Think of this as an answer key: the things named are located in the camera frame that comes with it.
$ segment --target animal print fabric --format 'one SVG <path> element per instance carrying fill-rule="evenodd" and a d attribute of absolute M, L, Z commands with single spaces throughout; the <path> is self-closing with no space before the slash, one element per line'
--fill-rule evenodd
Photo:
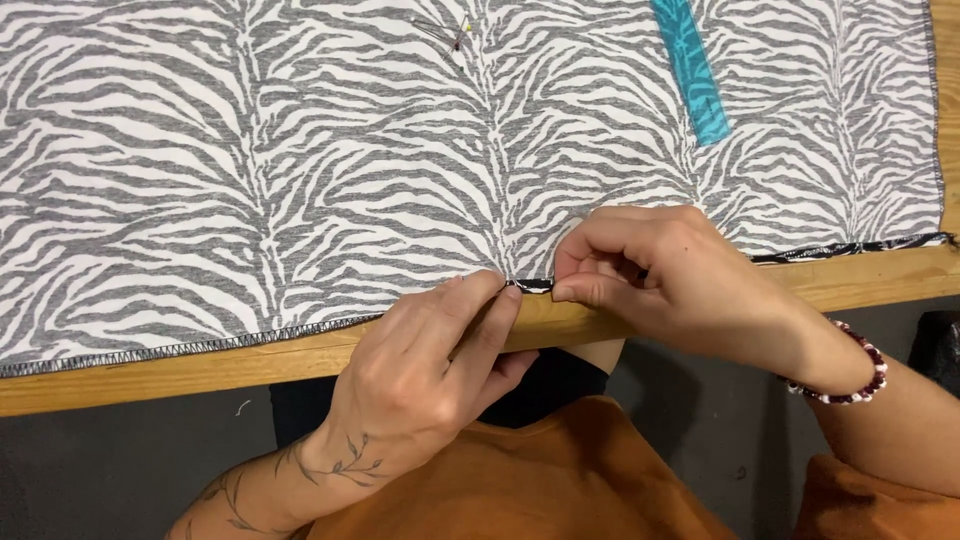
<path fill-rule="evenodd" d="M 758 257 L 936 236 L 925 1 L 692 7 L 707 147 L 649 0 L 0 2 L 0 376 L 549 286 L 600 205 L 696 205 Z M 471 29 L 445 55 L 412 18 Z"/>

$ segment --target orange sleeve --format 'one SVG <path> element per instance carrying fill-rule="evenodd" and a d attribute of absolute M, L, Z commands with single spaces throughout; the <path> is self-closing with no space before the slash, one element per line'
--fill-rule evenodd
<path fill-rule="evenodd" d="M 960 500 L 859 473 L 829 455 L 806 467 L 796 540 L 960 539 Z"/>

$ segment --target hand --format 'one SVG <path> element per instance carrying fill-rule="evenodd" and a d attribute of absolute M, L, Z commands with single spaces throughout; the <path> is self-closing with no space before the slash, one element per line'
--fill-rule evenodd
<path fill-rule="evenodd" d="M 863 354 L 693 207 L 597 209 L 560 242 L 554 272 L 555 301 L 606 308 L 640 334 L 684 352 L 753 365 L 825 391 L 853 391 L 872 375 L 869 362 L 833 362 Z"/>
<path fill-rule="evenodd" d="M 337 379 L 326 421 L 300 450 L 307 473 L 381 487 L 426 463 L 514 389 L 538 353 L 499 355 L 521 302 L 520 290 L 503 283 L 485 270 L 400 297 Z"/>

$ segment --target teal ruler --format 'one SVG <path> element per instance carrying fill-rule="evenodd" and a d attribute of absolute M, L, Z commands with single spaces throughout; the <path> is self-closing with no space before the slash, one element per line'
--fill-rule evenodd
<path fill-rule="evenodd" d="M 688 0 L 650 0 L 650 3 L 697 143 L 713 144 L 730 134 L 730 124 L 690 4 Z"/>

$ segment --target beaded bracelet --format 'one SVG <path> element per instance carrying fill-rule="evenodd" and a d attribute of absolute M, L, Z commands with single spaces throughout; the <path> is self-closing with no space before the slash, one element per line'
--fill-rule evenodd
<path fill-rule="evenodd" d="M 863 350 L 867 352 L 867 356 L 870 357 L 870 360 L 873 361 L 874 378 L 870 381 L 870 384 L 867 384 L 862 390 L 854 392 L 849 396 L 829 396 L 827 394 L 821 394 L 820 392 L 811 390 L 795 380 L 790 380 L 786 377 L 778 377 L 786 382 L 786 389 L 791 394 L 801 394 L 813 400 L 820 400 L 825 404 L 849 405 L 856 402 L 869 402 L 874 398 L 874 392 L 877 392 L 877 390 L 887 385 L 887 363 L 883 361 L 883 356 L 880 355 L 880 351 L 878 351 L 876 347 L 870 343 L 867 343 L 866 338 L 850 330 L 850 325 L 847 323 L 841 323 L 840 321 L 831 320 L 830 322 L 833 323 L 833 325 L 838 329 L 842 330 L 846 335 L 852 337 L 857 343 L 859 343 L 860 347 L 863 347 Z"/>

